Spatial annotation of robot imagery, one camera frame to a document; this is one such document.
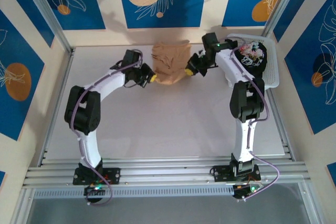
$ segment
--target wall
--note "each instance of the wall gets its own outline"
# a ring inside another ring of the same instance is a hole
[[[304,160],[328,223],[336,223],[336,187],[327,165],[336,161],[336,124],[313,134],[306,113],[284,61],[301,34],[308,27],[326,0],[305,0],[277,45],[280,86],[275,95],[286,129],[298,160]],[[297,53],[294,57],[306,60],[313,55]]]
[[[61,74],[61,65],[65,61],[65,53],[56,39],[49,47],[16,0],[0,0],[0,10],[44,63],[18,139],[0,134],[0,170],[6,173],[0,188],[0,216],[1,223],[6,224],[11,220],[27,167],[32,161],[35,149],[41,146],[44,140],[51,116],[49,108],[53,108],[55,103],[55,99],[51,96],[57,92],[59,86],[57,80]],[[4,56],[1,48],[0,55],[1,57],[15,57],[14,54]],[[1,123],[5,120],[6,115],[2,114]]]
[[[32,8],[24,1],[26,13]],[[277,0],[47,0],[73,46],[260,35]]]

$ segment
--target white table surface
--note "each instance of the white table surface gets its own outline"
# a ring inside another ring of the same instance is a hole
[[[192,53],[201,48],[193,45]],[[80,157],[76,136],[64,121],[70,89],[100,78],[123,58],[126,49],[141,50],[144,62],[152,66],[152,46],[76,48],[47,159]],[[119,88],[101,104],[100,154],[103,158],[230,156],[235,144],[231,93],[219,68],[211,69],[205,78],[198,74],[171,86],[151,83],[144,89]],[[254,152],[284,155],[272,112],[267,122],[256,126]]]

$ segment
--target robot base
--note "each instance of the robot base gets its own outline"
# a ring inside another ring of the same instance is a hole
[[[260,181],[260,171],[258,165],[254,165],[253,171],[235,176],[229,165],[216,165],[211,168],[210,174],[214,176],[215,182],[245,182],[250,177],[255,181]]]
[[[110,185],[118,185],[120,180],[120,168],[103,168],[102,161],[96,167],[98,171]],[[96,186],[105,184],[90,168],[79,163],[79,167],[75,170],[72,184],[75,186]]]

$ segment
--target white basket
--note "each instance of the white basket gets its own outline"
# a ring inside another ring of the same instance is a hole
[[[262,73],[263,80],[265,82],[265,90],[268,88],[276,88],[279,85],[277,52],[275,43],[272,39],[246,34],[229,34],[227,38],[238,40],[239,46],[244,43],[242,39],[244,39],[246,43],[250,43],[252,41],[261,42],[267,49],[267,65],[265,71]]]

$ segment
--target purple cable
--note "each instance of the purple cable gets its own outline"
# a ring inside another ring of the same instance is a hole
[[[263,119],[255,119],[255,120],[253,120],[253,121],[251,121],[251,122],[249,123],[249,126],[250,126],[250,127],[248,128],[248,131],[247,131],[247,148],[249,149],[249,148],[250,148],[250,137],[251,137],[251,126],[252,126],[252,124],[257,123],[257,122],[266,121],[266,120],[269,118],[269,109],[268,109],[268,105],[267,105],[266,99],[265,99],[263,93],[261,92],[261,90],[260,90],[260,89],[258,88],[258,86],[252,81],[252,79],[251,79],[250,77],[248,77],[247,75],[244,74],[244,72],[246,72],[246,71],[244,71],[244,70],[240,67],[240,65],[239,65],[239,64],[237,63],[237,61],[235,60],[235,57],[233,57],[233,53],[234,53],[236,50],[238,50],[238,49],[242,48],[244,45],[246,45],[246,42],[245,42],[245,40],[244,40],[243,38],[240,38],[240,37],[234,37],[234,38],[239,38],[239,39],[241,39],[241,40],[244,42],[244,44],[241,45],[240,47],[236,47],[235,49],[233,49],[232,52],[231,52],[231,54],[230,54],[230,58],[231,58],[231,60],[233,61],[233,63],[236,65],[236,67],[237,67],[237,68],[241,71],[241,73],[244,75],[244,77],[245,77],[245,78],[252,84],[252,86],[257,90],[258,94],[259,94],[260,97],[261,97],[262,102],[264,103],[265,109],[266,109],[266,117],[265,117],[265,118],[263,118]],[[272,185],[279,179],[279,176],[280,176],[280,170],[279,170],[275,165],[271,164],[270,162],[268,162],[268,161],[266,161],[266,160],[264,160],[264,159],[262,159],[262,158],[257,157],[252,151],[249,151],[249,153],[250,153],[256,160],[259,160],[259,161],[261,161],[261,162],[263,162],[263,163],[265,163],[265,164],[267,164],[267,165],[273,167],[273,168],[276,170],[276,172],[277,172],[277,176],[276,176],[276,178],[275,178],[271,183],[269,183],[267,186],[265,186],[264,188],[262,188],[262,189],[256,191],[255,193],[253,193],[253,194],[251,194],[250,196],[247,196],[246,198],[241,199],[241,200],[246,200],[246,199],[248,199],[248,198],[250,198],[250,197],[252,197],[252,196],[254,196],[254,195],[257,195],[258,193],[260,193],[260,192],[266,190],[268,187],[272,186]]]
[[[70,122],[70,128],[71,130],[77,135],[77,137],[79,138],[79,151],[80,151],[80,155],[81,157],[83,158],[83,160],[85,161],[85,163],[88,165],[88,167],[95,173],[97,174],[97,176],[102,180],[104,181],[104,183],[109,187],[110,191],[111,191],[111,196],[110,198],[104,202],[104,203],[101,203],[101,204],[91,204],[89,201],[88,201],[88,195],[86,196],[86,201],[88,203],[88,205],[93,205],[93,206],[104,206],[106,205],[108,202],[111,201],[112,199],[112,186],[110,185],[110,183],[99,173],[96,171],[96,169],[90,165],[90,163],[88,162],[88,160],[86,159],[85,157],[85,151],[84,151],[84,147],[83,147],[83,142],[82,142],[82,138],[80,136],[80,134],[75,130],[74,128],[74,121],[75,121],[75,115],[77,113],[77,110],[78,110],[78,107],[79,107],[79,104],[81,102],[81,100],[83,99],[83,97],[91,90],[93,89],[96,85],[98,85],[99,83],[101,83],[103,80],[106,80],[107,78],[111,77],[112,75],[120,72],[120,71],[123,71],[125,69],[128,69],[128,68],[132,68],[138,64],[141,64],[142,63],[142,53],[140,53],[140,59],[139,61],[137,61],[136,63],[133,63],[133,64],[130,64],[126,67],[123,67],[123,68],[120,68],[118,70],[116,70],[115,72],[112,72],[111,74],[107,74],[105,76],[103,76],[101,79],[99,79],[98,81],[96,81],[93,85],[91,85],[89,88],[85,89],[85,91],[82,93],[82,95],[79,97],[76,105],[75,105],[75,108],[74,108],[74,111],[72,113],[72,116],[71,116],[71,122]]]

